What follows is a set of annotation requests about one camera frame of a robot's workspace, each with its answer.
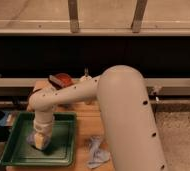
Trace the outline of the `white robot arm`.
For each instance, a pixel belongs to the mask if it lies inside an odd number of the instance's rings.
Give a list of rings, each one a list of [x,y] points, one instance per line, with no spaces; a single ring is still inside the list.
[[[50,131],[55,105],[91,99],[98,101],[115,171],[168,171],[145,80],[130,66],[113,66],[67,88],[33,93],[34,129]]]

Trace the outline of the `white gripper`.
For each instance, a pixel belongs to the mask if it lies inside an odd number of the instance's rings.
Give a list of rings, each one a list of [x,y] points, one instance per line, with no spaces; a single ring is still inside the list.
[[[53,125],[54,125],[53,116],[51,116],[50,118],[35,117],[33,120],[33,128],[36,132],[43,135],[40,134],[28,135],[27,137],[28,144],[35,146],[39,150],[44,150],[50,142],[49,137],[52,136]]]

